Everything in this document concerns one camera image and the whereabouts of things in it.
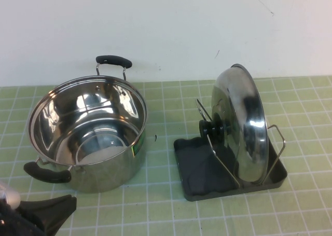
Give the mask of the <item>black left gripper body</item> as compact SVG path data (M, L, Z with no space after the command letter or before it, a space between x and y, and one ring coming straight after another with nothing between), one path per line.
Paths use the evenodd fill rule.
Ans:
M49 209L22 209L13 211L13 226L19 235L49 235L56 214Z

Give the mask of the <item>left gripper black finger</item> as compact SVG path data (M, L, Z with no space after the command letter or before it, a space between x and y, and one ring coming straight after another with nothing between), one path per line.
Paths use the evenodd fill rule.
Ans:
M22 209L28 211L41 211L50 209L64 210L69 207L76 208L77 198L72 195L64 195L57 198L41 201L22 201Z
M42 209L39 216L45 230L59 230L75 211L75 204L57 204Z

